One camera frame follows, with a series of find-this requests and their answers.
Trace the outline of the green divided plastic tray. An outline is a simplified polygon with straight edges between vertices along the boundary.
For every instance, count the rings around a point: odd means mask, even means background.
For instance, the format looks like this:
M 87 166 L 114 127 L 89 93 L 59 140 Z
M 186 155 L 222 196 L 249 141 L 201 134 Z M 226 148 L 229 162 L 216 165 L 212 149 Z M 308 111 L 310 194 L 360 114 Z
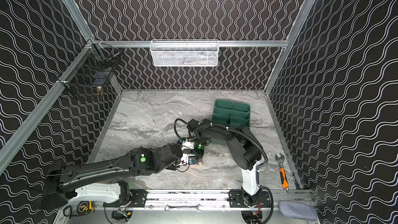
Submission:
M 244 125 L 250 129 L 250 110 L 247 103 L 217 99 L 211 121 L 225 127 L 238 128 Z

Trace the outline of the silver wrench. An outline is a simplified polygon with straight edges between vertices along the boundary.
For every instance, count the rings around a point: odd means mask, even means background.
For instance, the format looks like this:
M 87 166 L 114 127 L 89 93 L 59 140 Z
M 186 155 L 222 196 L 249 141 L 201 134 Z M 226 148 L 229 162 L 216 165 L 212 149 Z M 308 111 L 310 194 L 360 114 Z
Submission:
M 198 211 L 201 212 L 201 205 L 188 205 L 188 206 L 170 206 L 170 205 L 166 205 L 164 210 L 165 211 L 171 211 L 171 210 L 194 210 L 194 211 Z

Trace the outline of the grey cloth pad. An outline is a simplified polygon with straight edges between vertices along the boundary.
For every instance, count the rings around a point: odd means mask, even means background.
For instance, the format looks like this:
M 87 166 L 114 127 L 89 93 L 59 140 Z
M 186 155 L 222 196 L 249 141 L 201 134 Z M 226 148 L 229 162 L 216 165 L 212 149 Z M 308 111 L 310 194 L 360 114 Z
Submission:
M 304 203 L 281 201 L 279 203 L 279 210 L 283 216 L 289 218 L 302 219 L 311 222 L 318 219 L 316 209 Z

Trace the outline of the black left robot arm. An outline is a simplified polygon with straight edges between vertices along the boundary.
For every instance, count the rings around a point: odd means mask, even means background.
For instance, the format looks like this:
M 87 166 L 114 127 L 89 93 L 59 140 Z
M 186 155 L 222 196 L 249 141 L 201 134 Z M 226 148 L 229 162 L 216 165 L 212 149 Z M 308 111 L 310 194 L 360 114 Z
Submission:
M 137 148 L 125 155 L 106 161 L 65 165 L 56 160 L 44 175 L 45 184 L 39 208 L 52 211 L 78 196 L 77 189 L 89 184 L 116 178 L 149 176 L 162 170 L 176 170 L 183 152 L 178 144 L 161 148 Z

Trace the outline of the white mesh wall basket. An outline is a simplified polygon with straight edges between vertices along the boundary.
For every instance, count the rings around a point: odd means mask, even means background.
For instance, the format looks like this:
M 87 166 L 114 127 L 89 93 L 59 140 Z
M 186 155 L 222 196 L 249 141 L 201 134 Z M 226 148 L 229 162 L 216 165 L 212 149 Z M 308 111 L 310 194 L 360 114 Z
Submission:
M 220 54 L 217 39 L 153 39 L 150 55 L 154 66 L 214 67 Z

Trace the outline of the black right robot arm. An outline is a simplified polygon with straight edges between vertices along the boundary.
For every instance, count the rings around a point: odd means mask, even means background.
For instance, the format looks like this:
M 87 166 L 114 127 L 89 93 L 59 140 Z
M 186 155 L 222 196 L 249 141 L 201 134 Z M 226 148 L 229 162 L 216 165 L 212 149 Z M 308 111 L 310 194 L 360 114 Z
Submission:
M 259 170 L 268 164 L 268 157 L 261 143 L 246 126 L 228 127 L 209 119 L 192 119 L 186 127 L 191 134 L 190 140 L 201 144 L 214 141 L 225 144 L 234 162 L 241 168 L 243 193 L 249 197 L 257 197 L 261 193 Z

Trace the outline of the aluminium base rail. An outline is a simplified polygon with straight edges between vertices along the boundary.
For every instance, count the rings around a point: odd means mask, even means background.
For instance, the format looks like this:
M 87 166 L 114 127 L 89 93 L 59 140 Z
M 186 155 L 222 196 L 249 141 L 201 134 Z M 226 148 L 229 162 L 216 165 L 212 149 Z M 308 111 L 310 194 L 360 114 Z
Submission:
M 272 190 L 272 196 L 266 190 L 254 204 L 245 204 L 241 190 L 134 190 L 132 204 L 128 210 L 165 211 L 166 205 L 188 206 L 200 204 L 202 211 L 256 211 L 271 207 L 278 208 L 281 201 L 293 201 L 311 204 L 313 199 L 307 190 Z

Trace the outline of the orange handled tool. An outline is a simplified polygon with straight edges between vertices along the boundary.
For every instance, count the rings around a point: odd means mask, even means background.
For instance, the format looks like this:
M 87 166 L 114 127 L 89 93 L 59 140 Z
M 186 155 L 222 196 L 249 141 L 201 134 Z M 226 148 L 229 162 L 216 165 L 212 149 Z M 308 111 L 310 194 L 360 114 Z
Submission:
M 278 153 L 278 154 L 275 155 L 275 160 L 276 160 L 276 162 L 278 163 L 278 166 L 279 166 L 280 180 L 281 180 L 283 191 L 284 192 L 289 192 L 289 183 L 287 181 L 286 171 L 285 171 L 285 168 L 284 168 L 285 157 L 281 153 Z

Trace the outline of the yellow tape measure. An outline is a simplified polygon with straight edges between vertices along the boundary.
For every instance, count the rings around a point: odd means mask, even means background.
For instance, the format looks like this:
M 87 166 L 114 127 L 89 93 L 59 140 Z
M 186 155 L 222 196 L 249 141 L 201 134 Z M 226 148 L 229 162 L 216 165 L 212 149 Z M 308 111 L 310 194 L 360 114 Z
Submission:
M 94 207 L 91 201 L 81 201 L 76 208 L 76 216 L 93 214 Z

